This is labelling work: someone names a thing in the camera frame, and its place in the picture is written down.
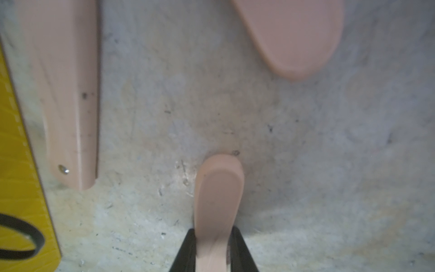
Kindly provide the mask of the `yellow bottom drawer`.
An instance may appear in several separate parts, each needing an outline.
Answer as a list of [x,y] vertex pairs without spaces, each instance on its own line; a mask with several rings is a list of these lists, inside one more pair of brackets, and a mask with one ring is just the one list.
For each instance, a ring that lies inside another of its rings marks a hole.
[[61,254],[1,57],[1,271],[54,272]]

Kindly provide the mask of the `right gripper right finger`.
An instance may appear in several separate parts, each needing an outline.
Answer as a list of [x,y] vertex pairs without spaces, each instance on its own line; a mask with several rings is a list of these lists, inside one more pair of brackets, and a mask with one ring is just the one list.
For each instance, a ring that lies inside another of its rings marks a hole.
[[231,272],[259,272],[241,231],[234,226],[230,237]]

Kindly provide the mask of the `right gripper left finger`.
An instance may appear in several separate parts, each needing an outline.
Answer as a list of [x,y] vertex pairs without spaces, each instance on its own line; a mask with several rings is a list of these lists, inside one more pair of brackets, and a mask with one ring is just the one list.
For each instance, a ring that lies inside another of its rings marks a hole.
[[191,228],[183,240],[169,272],[196,271],[196,236]]

